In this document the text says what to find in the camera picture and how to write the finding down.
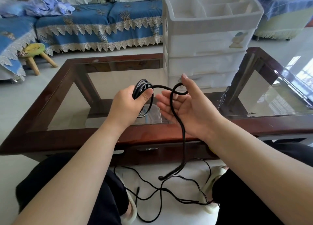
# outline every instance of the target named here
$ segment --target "person's right hand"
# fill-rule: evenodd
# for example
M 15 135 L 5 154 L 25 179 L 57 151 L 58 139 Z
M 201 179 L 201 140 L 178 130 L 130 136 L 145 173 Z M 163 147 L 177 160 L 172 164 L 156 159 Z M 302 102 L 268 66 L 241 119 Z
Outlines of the person's right hand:
M 224 117 L 196 83 L 185 74 L 182 75 L 182 83 L 189 94 L 184 96 L 174 94 L 173 107 L 175 112 L 182 120 L 186 133 L 207 142 L 216 134 L 217 125 L 224 120 Z M 157 106 L 167 120 L 179 125 L 170 108 L 170 93 L 169 90 L 164 90 L 162 94 L 156 95 Z

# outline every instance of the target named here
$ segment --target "fringe trim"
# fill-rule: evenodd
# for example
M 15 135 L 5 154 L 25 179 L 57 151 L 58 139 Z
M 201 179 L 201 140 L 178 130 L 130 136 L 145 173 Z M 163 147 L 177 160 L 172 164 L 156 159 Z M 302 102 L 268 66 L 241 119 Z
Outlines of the fringe trim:
M 62 45 L 51 45 L 46 48 L 45 52 L 51 56 L 53 56 L 53 52 L 65 52 L 67 53 L 68 50 L 75 51 L 75 50 L 80 50 L 80 51 L 85 51 L 86 49 L 93 49 L 101 52 L 103 49 L 104 51 L 108 51 L 110 49 L 113 51 L 115 48 L 117 50 L 120 50 L 121 47 L 126 49 L 127 46 L 132 47 L 132 46 L 143 46 L 143 45 L 155 45 L 162 43 L 162 35 L 157 35 L 157 36 L 152 36 L 152 37 L 144 37 L 144 38 L 135 38 L 135 39 L 129 39 L 129 40 L 124 40 L 124 41 L 119 41 L 119 42 L 112 42 L 112 43 L 104 43 L 104 42 L 87 42 L 87 43 L 67 43 L 67 44 L 62 44 Z
M 289 39 L 295 38 L 299 33 L 301 33 L 301 29 L 283 29 L 278 31 L 260 31 L 256 30 L 254 35 L 262 38 L 274 38 L 274 39 Z
M 73 34 L 73 32 L 78 35 L 78 33 L 81 33 L 84 35 L 86 32 L 89 34 L 92 34 L 94 32 L 95 34 L 98 34 L 100 32 L 101 34 L 104 34 L 107 32 L 108 34 L 117 33 L 117 30 L 123 32 L 124 29 L 129 30 L 131 27 L 132 29 L 141 28 L 143 25 L 145 28 L 149 26 L 153 27 L 156 25 L 159 27 L 162 24 L 162 16 L 157 16 L 157 17 L 148 17 L 148 18 L 140 18 L 140 19 L 133 19 L 133 20 L 125 20 L 121 21 L 115 24 L 111 25 L 100 25 L 100 24 L 95 24 L 95 25 L 86 25 L 86 24 L 81 24 L 81 25 L 49 25 L 46 27 L 41 27 L 37 28 L 37 34 L 38 37 L 43 36 L 47 37 L 47 34 L 53 35 L 55 34 L 56 36 L 59 36 L 59 33 L 62 35 L 65 35 L 65 33 L 69 33 L 70 35 Z
M 0 65 L 4 66 L 5 68 L 7 68 L 7 66 L 5 65 L 12 66 L 10 60 L 17 60 L 18 51 L 22 51 L 23 48 L 30 44 L 32 41 L 35 42 L 36 38 L 37 37 L 35 30 L 31 29 L 28 33 L 16 39 L 0 55 Z

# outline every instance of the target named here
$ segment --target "pant leg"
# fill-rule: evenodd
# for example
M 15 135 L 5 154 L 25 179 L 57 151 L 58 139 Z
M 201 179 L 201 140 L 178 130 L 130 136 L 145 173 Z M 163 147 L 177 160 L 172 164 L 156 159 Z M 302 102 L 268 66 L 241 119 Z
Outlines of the pant leg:
M 313 148 L 307 145 L 269 143 L 276 150 L 313 166 Z M 283 224 L 261 199 L 230 169 L 212 188 L 213 200 L 220 204 L 217 225 L 231 224 Z
M 55 176 L 74 153 L 59 153 L 40 162 L 16 187 L 19 212 Z M 108 169 L 88 224 L 121 224 L 120 215 L 128 208 L 128 196 L 120 179 Z

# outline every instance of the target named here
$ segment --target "lace trim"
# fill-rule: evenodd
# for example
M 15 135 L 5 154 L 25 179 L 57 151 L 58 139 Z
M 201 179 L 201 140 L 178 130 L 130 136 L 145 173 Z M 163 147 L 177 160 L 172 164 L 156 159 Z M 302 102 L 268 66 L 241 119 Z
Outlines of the lace trim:
M 26 47 L 31 42 L 36 41 L 36 33 L 35 30 L 32 29 L 28 33 L 16 39 L 12 42 L 0 55 L 0 65 L 7 68 L 5 65 L 11 66 L 11 60 L 17 60 L 17 52 L 22 51 L 24 47 Z
M 67 43 L 62 45 L 51 45 L 46 48 L 45 52 L 49 55 L 53 55 L 53 52 L 60 53 L 60 51 L 67 53 L 68 50 L 80 50 L 85 51 L 86 49 L 93 49 L 101 51 L 102 49 L 108 51 L 110 49 L 113 51 L 115 48 L 120 50 L 120 48 L 126 48 L 127 46 L 143 46 L 149 44 L 159 44 L 162 43 L 162 35 L 152 36 L 152 37 L 144 37 L 144 38 L 136 38 L 129 39 L 120 42 L 112 42 L 112 43 L 104 43 L 104 42 L 87 42 L 87 43 Z
M 78 35 L 78 33 L 81 33 L 84 35 L 86 32 L 89 34 L 92 34 L 94 32 L 95 34 L 98 34 L 100 32 L 101 34 L 104 34 L 107 32 L 108 34 L 117 33 L 117 30 L 123 32 L 124 29 L 129 30 L 131 27 L 132 29 L 141 28 L 143 25 L 145 28 L 149 26 L 153 27 L 156 25 L 159 27 L 162 24 L 162 16 L 157 17 L 148 17 L 148 18 L 140 18 L 140 19 L 133 19 L 133 20 L 125 20 L 121 21 L 115 24 L 111 25 L 101 25 L 101 24 L 94 24 L 94 25 L 88 25 L 88 24 L 81 24 L 81 25 L 49 25 L 41 28 L 37 28 L 37 34 L 38 37 L 43 36 L 47 37 L 47 34 L 52 35 L 55 34 L 56 36 L 59 36 L 59 33 L 62 35 L 65 35 L 65 33 L 69 33 L 70 35 L 73 34 L 73 32 Z

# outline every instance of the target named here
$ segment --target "stool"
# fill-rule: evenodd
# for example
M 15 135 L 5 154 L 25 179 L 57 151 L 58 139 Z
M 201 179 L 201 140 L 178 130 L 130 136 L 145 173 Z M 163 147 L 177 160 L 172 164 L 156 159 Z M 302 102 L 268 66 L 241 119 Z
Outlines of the stool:
M 52 67 L 57 68 L 58 65 L 44 52 L 45 45 L 43 43 L 31 43 L 23 51 L 18 53 L 19 57 L 26 58 L 28 65 L 34 71 L 35 75 L 38 76 L 40 74 L 38 67 L 34 61 L 34 56 L 40 55 L 47 62 L 49 62 Z

